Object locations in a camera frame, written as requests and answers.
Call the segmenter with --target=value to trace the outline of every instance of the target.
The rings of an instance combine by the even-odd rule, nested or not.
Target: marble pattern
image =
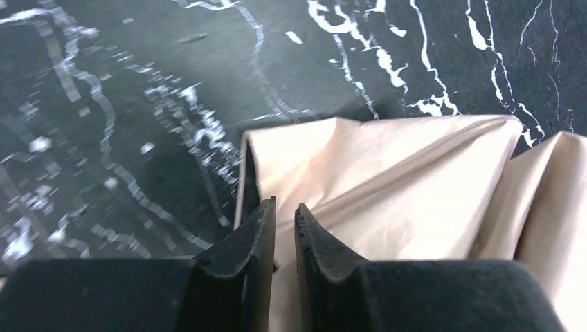
[[[0,1],[4,269],[208,248],[250,127],[351,108],[512,114],[518,151],[587,133],[576,1],[79,2]]]

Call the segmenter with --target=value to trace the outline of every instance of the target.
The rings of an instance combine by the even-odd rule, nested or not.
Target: beige fabric
[[[246,132],[260,196],[277,197],[270,331],[300,330],[300,202],[368,259],[517,258],[566,327],[587,330],[587,138],[558,133],[509,160],[522,128],[509,116],[446,116]]]

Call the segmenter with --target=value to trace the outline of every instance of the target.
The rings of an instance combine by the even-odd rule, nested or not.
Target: folded fabric
[[[301,329],[293,219],[302,202],[371,260],[517,259],[566,328],[584,330],[587,138],[558,133],[510,160],[522,129],[511,116],[444,116],[247,131],[260,197],[277,198],[269,330]]]

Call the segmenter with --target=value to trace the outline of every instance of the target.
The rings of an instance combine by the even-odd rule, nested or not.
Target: black marble surface
[[[0,0],[2,270],[196,254],[228,234],[243,130],[514,114],[587,133],[574,0]]]

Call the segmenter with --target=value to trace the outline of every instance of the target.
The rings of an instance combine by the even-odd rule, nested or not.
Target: fabric
[[[300,330],[302,202],[371,260],[517,259],[566,328],[585,331],[587,138],[558,133],[510,160],[522,130],[510,116],[443,116],[247,131],[261,199],[277,198],[270,331]]]

